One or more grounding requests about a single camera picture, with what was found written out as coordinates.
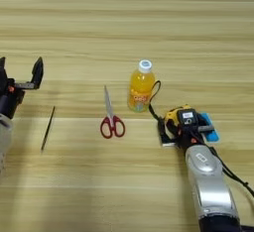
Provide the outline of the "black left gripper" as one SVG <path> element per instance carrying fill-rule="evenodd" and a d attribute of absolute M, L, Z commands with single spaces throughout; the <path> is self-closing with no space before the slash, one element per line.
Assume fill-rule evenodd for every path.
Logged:
<path fill-rule="evenodd" d="M 0 58 L 0 68 L 5 67 L 5 57 Z M 32 70 L 32 80 L 26 83 L 16 83 L 13 78 L 7 79 L 6 86 L 0 88 L 0 114 L 9 119 L 14 117 L 16 109 L 22 103 L 25 91 L 39 89 L 44 76 L 44 63 L 42 58 L 38 58 Z"/>

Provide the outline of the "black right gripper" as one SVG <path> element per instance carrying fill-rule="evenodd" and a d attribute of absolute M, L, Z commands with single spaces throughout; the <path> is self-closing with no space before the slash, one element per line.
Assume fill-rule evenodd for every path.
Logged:
<path fill-rule="evenodd" d="M 184 126 L 178 130 L 176 141 L 172 140 L 166 133 L 165 122 L 162 117 L 158 120 L 158 133 L 163 147 L 173 147 L 175 144 L 184 151 L 194 145 L 204 145 L 205 142 L 202 133 L 211 132 L 212 126 L 187 127 Z"/>

